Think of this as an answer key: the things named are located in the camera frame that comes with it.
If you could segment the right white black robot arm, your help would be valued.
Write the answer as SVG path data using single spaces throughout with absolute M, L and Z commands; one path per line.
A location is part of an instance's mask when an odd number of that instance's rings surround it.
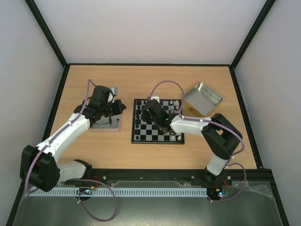
M 142 120 L 153 122 L 163 133 L 204 137 L 213 152 L 205 168 L 205 179 L 212 185 L 221 180 L 221 172 L 234 155 L 245 148 L 242 134 L 219 113 L 206 118 L 187 117 L 180 113 L 167 113 L 157 100 L 150 100 L 142 108 Z

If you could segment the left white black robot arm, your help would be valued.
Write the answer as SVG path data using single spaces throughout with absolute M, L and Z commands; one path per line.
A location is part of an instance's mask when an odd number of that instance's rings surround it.
M 123 113 L 126 106 L 115 99 L 117 93 L 116 87 L 95 86 L 92 95 L 86 96 L 60 129 L 38 145 L 23 149 L 20 178 L 25 181 L 28 193 L 31 193 L 29 185 L 48 192 L 59 182 L 91 178 L 92 166 L 83 160 L 61 165 L 57 162 L 68 146 L 102 117 Z

